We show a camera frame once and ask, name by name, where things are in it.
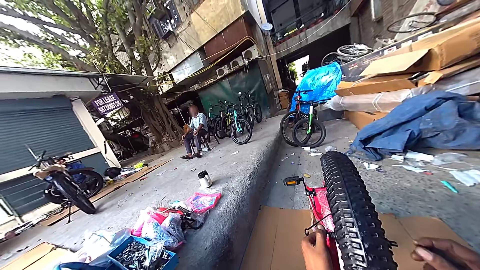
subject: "kickstand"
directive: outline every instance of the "kickstand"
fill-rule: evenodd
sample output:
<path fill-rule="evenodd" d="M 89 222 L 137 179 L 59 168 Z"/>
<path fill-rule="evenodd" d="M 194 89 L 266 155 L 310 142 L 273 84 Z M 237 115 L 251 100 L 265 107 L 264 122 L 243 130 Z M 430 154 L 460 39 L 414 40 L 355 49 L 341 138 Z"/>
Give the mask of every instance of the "kickstand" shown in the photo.
<path fill-rule="evenodd" d="M 67 224 L 70 223 L 72 220 L 70 219 L 70 216 L 72 215 L 72 203 L 68 202 L 68 221 Z"/>

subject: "air conditioner unit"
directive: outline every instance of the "air conditioner unit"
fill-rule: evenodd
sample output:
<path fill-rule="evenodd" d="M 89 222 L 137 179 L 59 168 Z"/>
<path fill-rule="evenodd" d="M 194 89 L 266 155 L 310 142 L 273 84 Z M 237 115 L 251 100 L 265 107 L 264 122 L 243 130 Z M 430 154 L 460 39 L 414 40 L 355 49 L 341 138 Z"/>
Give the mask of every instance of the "air conditioner unit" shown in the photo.
<path fill-rule="evenodd" d="M 243 57 L 242 56 L 239 56 L 237 58 L 235 58 L 232 62 L 230 62 L 230 66 L 232 67 L 232 69 L 236 68 L 236 67 L 239 67 L 239 66 L 243 66 L 245 64 L 245 62 L 243 62 Z"/>
<path fill-rule="evenodd" d="M 243 51 L 242 55 L 245 61 L 249 61 L 249 60 L 252 60 L 253 58 L 259 57 L 260 53 L 258 52 L 257 45 L 253 45 L 250 48 Z"/>
<path fill-rule="evenodd" d="M 223 67 L 216 70 L 216 74 L 218 75 L 218 77 L 221 77 L 221 76 L 227 74 L 229 71 L 230 71 L 230 69 L 228 68 L 228 66 L 224 65 Z"/>

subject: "man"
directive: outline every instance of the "man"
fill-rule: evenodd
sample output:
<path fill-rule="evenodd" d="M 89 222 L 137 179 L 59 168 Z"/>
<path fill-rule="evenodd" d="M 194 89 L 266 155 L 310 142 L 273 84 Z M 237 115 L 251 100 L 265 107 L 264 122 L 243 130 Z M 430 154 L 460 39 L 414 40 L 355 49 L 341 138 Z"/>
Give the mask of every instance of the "man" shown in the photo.
<path fill-rule="evenodd" d="M 182 136 L 183 144 L 187 149 L 187 155 L 181 158 L 185 160 L 191 160 L 194 156 L 198 158 L 202 157 L 200 154 L 200 149 L 202 149 L 202 146 L 200 145 L 200 136 L 206 135 L 208 132 L 207 118 L 203 113 L 198 112 L 198 107 L 191 105 L 188 108 L 188 112 L 192 117 L 192 122 L 190 122 L 187 133 Z M 197 147 L 195 155 L 193 155 L 192 147 L 190 145 L 190 140 L 193 138 L 195 138 L 195 146 Z"/>

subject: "blue crate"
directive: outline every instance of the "blue crate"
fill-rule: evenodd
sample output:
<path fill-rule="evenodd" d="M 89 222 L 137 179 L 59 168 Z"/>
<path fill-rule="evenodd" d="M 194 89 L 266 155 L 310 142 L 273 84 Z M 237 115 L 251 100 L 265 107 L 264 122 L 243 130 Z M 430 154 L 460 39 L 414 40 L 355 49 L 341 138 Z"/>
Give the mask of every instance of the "blue crate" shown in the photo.
<path fill-rule="evenodd" d="M 140 242 L 141 244 L 144 244 L 144 245 L 151 245 L 151 243 L 148 242 L 147 240 L 145 240 L 143 238 L 140 238 L 140 237 L 136 237 L 136 236 L 130 236 L 129 238 L 125 239 L 125 241 L 123 241 L 123 243 L 121 243 L 118 247 L 116 247 L 114 250 L 112 250 L 112 252 L 110 252 L 110 254 L 108 255 L 108 258 L 110 259 L 110 261 L 112 263 L 114 263 L 121 270 L 131 270 L 131 269 L 128 269 L 125 266 L 121 265 L 115 259 L 115 257 L 117 257 L 120 253 L 122 253 L 124 251 L 124 249 L 128 246 L 128 244 L 130 244 L 133 241 L 138 241 L 138 242 Z M 177 264 L 179 263 L 179 258 L 177 256 L 177 254 L 175 254 L 171 251 L 166 250 L 166 252 L 168 254 L 170 254 L 171 258 L 163 266 L 162 270 L 174 270 L 175 267 L 177 266 Z"/>

